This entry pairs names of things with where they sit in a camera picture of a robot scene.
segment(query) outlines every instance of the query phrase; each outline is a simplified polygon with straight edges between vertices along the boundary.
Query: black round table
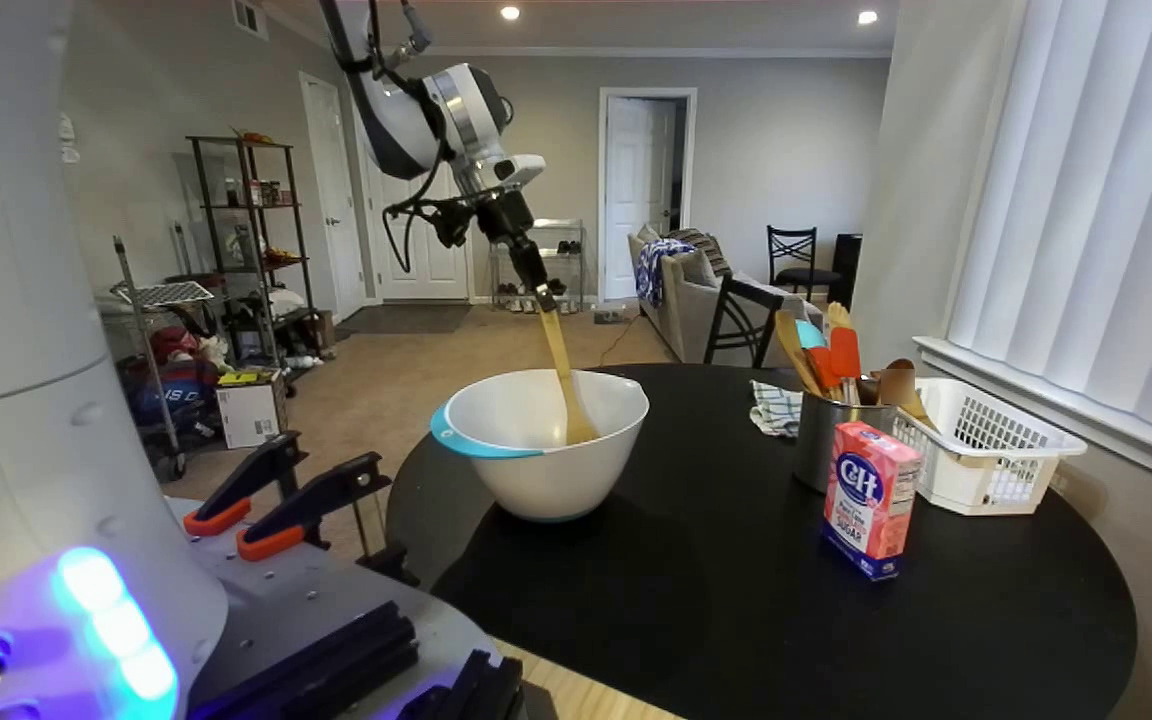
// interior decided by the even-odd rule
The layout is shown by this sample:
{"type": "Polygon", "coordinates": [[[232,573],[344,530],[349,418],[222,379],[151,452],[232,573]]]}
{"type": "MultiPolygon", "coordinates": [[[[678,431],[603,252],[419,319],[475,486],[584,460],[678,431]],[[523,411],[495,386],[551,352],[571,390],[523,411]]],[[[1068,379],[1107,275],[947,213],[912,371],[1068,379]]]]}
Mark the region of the black round table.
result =
{"type": "Polygon", "coordinates": [[[654,395],[616,492],[571,522],[493,505],[433,434],[404,460],[389,536],[484,632],[680,715],[1101,720],[1137,612],[1101,536],[1058,492],[1036,517],[918,505],[901,578],[821,530],[792,445],[750,422],[740,368],[607,368],[654,395]]]}

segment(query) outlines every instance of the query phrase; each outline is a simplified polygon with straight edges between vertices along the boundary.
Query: white door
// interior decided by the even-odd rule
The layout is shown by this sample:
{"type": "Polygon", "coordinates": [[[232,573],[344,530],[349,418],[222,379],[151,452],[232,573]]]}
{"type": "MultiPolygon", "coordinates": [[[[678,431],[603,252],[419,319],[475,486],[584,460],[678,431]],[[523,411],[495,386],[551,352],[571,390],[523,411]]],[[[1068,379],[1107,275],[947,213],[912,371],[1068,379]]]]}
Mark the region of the white door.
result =
{"type": "MultiPolygon", "coordinates": [[[[367,202],[367,255],[371,281],[385,299],[468,299],[468,239],[446,247],[419,217],[385,223],[385,208],[407,199],[419,179],[391,179],[375,169],[366,118],[355,117],[362,165],[366,165],[366,202],[367,202]]],[[[428,185],[428,199],[457,195],[448,169],[428,185]]]]}
{"type": "Polygon", "coordinates": [[[366,288],[367,273],[366,273],[362,221],[354,213],[342,90],[304,72],[300,72],[300,90],[304,90],[314,174],[319,186],[329,273],[333,273],[329,309],[333,309],[333,319],[344,319],[367,305],[367,288],[366,288]]]}
{"type": "Polygon", "coordinates": [[[603,103],[603,247],[602,295],[635,295],[626,239],[649,221],[678,223],[680,101],[614,95],[603,103]]]}

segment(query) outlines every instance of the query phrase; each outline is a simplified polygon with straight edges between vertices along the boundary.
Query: ceiling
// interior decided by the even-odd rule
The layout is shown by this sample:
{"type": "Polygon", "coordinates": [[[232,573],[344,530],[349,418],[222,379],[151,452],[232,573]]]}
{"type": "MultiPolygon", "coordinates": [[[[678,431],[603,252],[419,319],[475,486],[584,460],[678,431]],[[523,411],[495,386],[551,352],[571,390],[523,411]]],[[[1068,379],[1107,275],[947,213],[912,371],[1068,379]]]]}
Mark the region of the ceiling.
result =
{"type": "MultiPolygon", "coordinates": [[[[404,38],[402,0],[375,0],[385,42],[404,38]]],[[[887,54],[896,0],[412,0],[433,54],[887,54]]],[[[281,25],[324,38],[319,0],[263,0],[281,25]]]]}

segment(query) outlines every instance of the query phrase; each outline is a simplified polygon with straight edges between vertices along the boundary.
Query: plastic basket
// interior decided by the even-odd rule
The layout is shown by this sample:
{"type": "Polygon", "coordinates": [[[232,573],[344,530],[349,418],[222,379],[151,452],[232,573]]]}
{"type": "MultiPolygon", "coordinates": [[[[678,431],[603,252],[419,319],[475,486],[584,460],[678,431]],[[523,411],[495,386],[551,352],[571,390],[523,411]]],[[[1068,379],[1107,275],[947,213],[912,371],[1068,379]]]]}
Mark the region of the plastic basket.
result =
{"type": "Polygon", "coordinates": [[[921,497],[962,517],[1034,517],[1063,457],[1089,445],[962,379],[918,379],[930,422],[891,434],[925,457],[921,497]]]}

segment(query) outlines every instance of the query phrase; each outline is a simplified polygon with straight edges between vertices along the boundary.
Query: white bowl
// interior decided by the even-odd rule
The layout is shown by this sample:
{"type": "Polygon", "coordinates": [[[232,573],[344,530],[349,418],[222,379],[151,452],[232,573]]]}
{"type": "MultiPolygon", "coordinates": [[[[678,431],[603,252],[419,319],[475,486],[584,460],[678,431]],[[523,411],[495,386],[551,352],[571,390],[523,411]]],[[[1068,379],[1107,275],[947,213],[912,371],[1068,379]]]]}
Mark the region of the white bowl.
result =
{"type": "Polygon", "coordinates": [[[570,445],[570,408],[551,368],[475,379],[433,411],[428,431],[472,460],[502,508],[523,519],[592,513],[619,479],[649,395],[628,377],[571,371],[596,439],[570,445]]]}

